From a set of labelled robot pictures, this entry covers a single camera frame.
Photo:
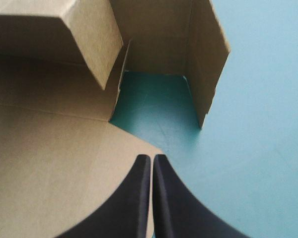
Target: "blue-green surface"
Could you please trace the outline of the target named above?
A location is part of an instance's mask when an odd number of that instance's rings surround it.
[[[126,73],[112,123],[253,238],[298,238],[298,0],[213,0],[232,52],[203,130],[185,80]]]

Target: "floor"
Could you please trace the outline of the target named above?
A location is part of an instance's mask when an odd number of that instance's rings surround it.
[[[111,123],[161,148],[197,198],[246,235],[298,238],[298,111],[276,118],[273,102],[256,111],[217,93],[200,130],[184,77],[126,72]]]

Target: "brown cardboard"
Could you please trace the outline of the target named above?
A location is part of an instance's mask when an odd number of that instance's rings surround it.
[[[127,69],[188,78],[200,126],[208,113],[229,45],[210,0],[111,0]]]
[[[105,89],[121,47],[108,0],[0,0],[0,54],[86,62]]]
[[[111,0],[131,71],[184,74],[190,0]]]
[[[230,48],[209,0],[193,0],[186,76],[202,127]]]
[[[103,91],[83,65],[0,56],[0,105],[109,121],[127,60],[127,46]]]
[[[139,153],[161,151],[104,121],[0,105],[0,237],[71,228],[113,193]]]
[[[228,53],[209,0],[0,0],[0,237],[62,233],[162,153],[108,123],[125,67],[185,75],[202,126]]]
[[[0,237],[55,237],[97,209],[138,154],[162,153],[108,123],[127,55],[105,91],[82,65],[0,56]]]

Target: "black object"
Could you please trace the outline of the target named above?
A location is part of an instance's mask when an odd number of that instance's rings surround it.
[[[152,199],[156,238],[247,238],[195,198],[165,155],[154,159]]]
[[[149,189],[150,158],[139,155],[106,202],[58,238],[145,238]]]

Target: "cardboard flap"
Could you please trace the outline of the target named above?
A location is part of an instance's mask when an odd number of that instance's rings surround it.
[[[0,56],[0,105],[109,121],[126,60],[127,46],[102,90],[86,66]]]
[[[229,52],[229,44],[210,0],[193,0],[186,76],[201,127]]]
[[[0,237],[63,233],[115,191],[142,153],[162,152],[108,122],[0,105]]]
[[[108,0],[0,0],[0,54],[87,64],[105,89],[122,44]]]

